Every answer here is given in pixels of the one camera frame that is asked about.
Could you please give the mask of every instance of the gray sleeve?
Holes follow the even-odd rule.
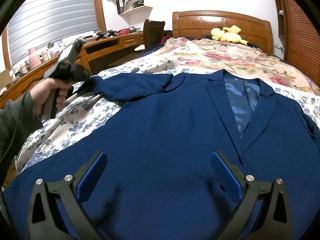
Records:
[[[0,109],[0,184],[2,185],[10,163],[28,136],[42,127],[35,113],[30,92],[15,101],[9,100]]]

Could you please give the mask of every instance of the metal screw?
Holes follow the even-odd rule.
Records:
[[[254,176],[252,175],[247,175],[245,176],[245,178],[247,179],[247,181],[254,181]]]
[[[72,175],[66,175],[66,176],[64,177],[64,180],[65,180],[65,181],[70,181],[70,180],[72,180]]]
[[[280,179],[280,178],[276,179],[276,182],[277,182],[278,184],[283,184],[283,180]]]
[[[40,184],[42,183],[42,181],[43,181],[42,179],[37,179],[37,180],[36,180],[36,184],[37,184],[37,185],[40,185]]]

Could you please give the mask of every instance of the human hand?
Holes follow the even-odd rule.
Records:
[[[57,97],[57,109],[62,109],[64,101],[68,93],[69,87],[72,83],[64,83],[61,80],[46,78],[36,83],[36,85],[31,88],[30,94],[35,105],[36,115],[40,116],[42,113],[42,107],[50,95],[52,89],[60,89],[59,96]]]

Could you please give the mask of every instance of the finger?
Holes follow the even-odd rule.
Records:
[[[59,96],[66,97],[67,94],[68,94],[68,90],[66,90],[66,89],[59,90]]]
[[[56,104],[58,110],[61,110],[64,107],[64,104]]]
[[[57,97],[57,104],[63,104],[64,101],[66,101],[65,97],[61,97],[61,96]]]
[[[46,78],[45,81],[47,82],[47,86],[50,88],[50,89],[68,89],[72,83],[68,82],[68,83],[65,83],[63,82],[62,80],[59,80],[59,79],[53,79],[53,78]]]

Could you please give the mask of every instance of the wooden desk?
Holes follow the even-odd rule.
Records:
[[[76,63],[91,71],[89,61],[114,51],[140,44],[143,44],[143,32],[117,36],[100,41],[86,41]],[[58,57],[54,57],[46,61],[12,84],[8,90],[0,96],[0,108],[4,107],[7,100],[11,99],[14,101],[23,95],[34,80],[43,77],[44,72],[55,64],[57,58]]]

